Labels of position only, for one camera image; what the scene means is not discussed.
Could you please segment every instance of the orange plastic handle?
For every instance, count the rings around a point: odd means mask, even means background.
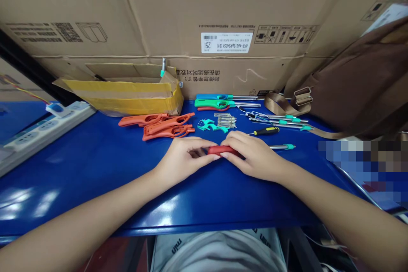
[[[193,125],[182,125],[178,127],[170,127],[165,130],[161,130],[160,132],[153,134],[153,135],[146,134],[147,127],[145,127],[142,140],[147,141],[147,140],[158,138],[158,137],[170,137],[170,138],[184,137],[188,133],[192,133],[196,131],[192,127]]]
[[[195,115],[195,113],[188,113],[188,114],[185,114],[185,115],[182,115],[182,116],[178,116],[178,117],[174,117],[172,119],[168,119],[168,120],[160,122],[160,123],[156,123],[156,124],[153,124],[153,125],[148,125],[144,129],[144,134],[145,135],[154,135],[154,134],[158,133],[161,130],[165,130],[165,129],[170,128],[170,127],[176,127],[176,126],[183,125],[184,123],[186,123],[188,121],[188,119],[190,119],[194,115]]]
[[[166,118],[169,117],[167,113],[157,113],[157,114],[150,114],[150,115],[139,115],[139,116],[129,116],[123,117],[119,121],[120,127],[125,127],[129,125],[136,125],[138,124],[140,127],[144,127],[145,125],[150,125],[154,123],[158,123]]]

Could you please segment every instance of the cardboard box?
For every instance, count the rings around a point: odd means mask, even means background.
[[[14,84],[23,89],[31,91],[35,95],[47,101],[55,101],[48,93],[35,85],[31,80],[22,73],[10,66],[5,60],[0,58],[0,74],[5,75]],[[0,76],[0,102],[18,102],[18,101],[38,101],[38,99],[15,89],[12,85],[3,80]]]
[[[50,69],[56,77],[71,74],[78,68],[93,75],[93,66],[111,61],[110,58],[95,59],[40,59],[39,62]],[[195,99],[202,93],[234,93],[237,95],[265,95],[270,91],[279,91],[286,83],[299,59],[179,59],[171,58],[167,63],[177,69],[177,77],[182,82],[181,91],[187,99]],[[143,63],[143,59],[115,59],[115,65],[109,64],[111,72],[125,73],[120,64]],[[161,60],[151,59],[159,64]]]
[[[408,0],[0,0],[0,28],[57,76],[166,56],[192,99],[294,88],[394,2]]]
[[[92,64],[92,75],[72,70],[54,84],[69,90],[107,116],[122,117],[150,113],[181,114],[183,96],[176,70],[151,64]],[[103,82],[95,77],[104,78]]]

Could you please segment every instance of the finger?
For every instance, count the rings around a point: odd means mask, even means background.
[[[191,157],[193,157],[193,158],[198,158],[198,157],[200,157],[195,151],[190,151],[189,154],[190,154]]]
[[[204,156],[207,155],[207,153],[205,153],[205,151],[202,148],[198,148],[196,151],[197,155],[200,156]]]
[[[221,156],[227,159],[229,162],[231,162],[231,164],[235,165],[239,170],[241,170],[244,173],[248,173],[249,170],[251,169],[251,166],[246,161],[232,153],[223,152],[221,153]]]
[[[201,138],[201,137],[198,137],[198,136],[187,136],[187,137],[185,137],[184,139],[189,140],[189,139],[202,139],[202,138]]]
[[[245,156],[245,151],[248,150],[248,145],[235,139],[235,138],[227,138],[225,139],[221,145],[228,145],[232,149],[237,150],[242,156]]]
[[[197,169],[200,169],[204,167],[205,165],[208,165],[209,163],[217,159],[220,159],[218,155],[209,154],[209,155],[198,157],[197,159],[194,159],[192,162],[197,167]]]
[[[184,143],[186,145],[187,151],[191,151],[191,150],[203,148],[203,147],[214,147],[218,145],[215,142],[211,142],[205,139],[191,139],[191,140],[189,139],[185,141]]]
[[[228,133],[227,138],[235,138],[238,139],[239,141],[247,142],[249,139],[251,139],[251,136],[241,131],[231,131]]]

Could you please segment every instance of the blue table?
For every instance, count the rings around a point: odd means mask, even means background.
[[[263,107],[259,111],[269,113]],[[185,102],[183,113],[190,112],[196,113],[189,121],[194,126],[200,119],[215,119],[213,111],[197,112],[193,102]],[[266,127],[240,116],[236,108],[229,112],[238,118],[237,127],[243,132]],[[157,165],[171,139],[143,142],[142,128],[119,127],[119,120],[97,113],[0,178],[0,243],[10,242]],[[197,129],[193,135],[217,143],[225,139],[222,131]],[[296,145],[294,150],[278,153],[360,196],[349,181],[319,155],[317,143],[322,138],[282,128],[279,134],[262,139],[269,145]],[[220,159],[145,205],[115,235],[289,227],[319,222],[285,188],[246,176],[228,161]]]

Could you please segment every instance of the blue plastic handle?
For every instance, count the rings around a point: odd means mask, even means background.
[[[199,94],[195,97],[196,99],[203,99],[203,100],[227,100],[228,95],[220,95],[220,94]]]

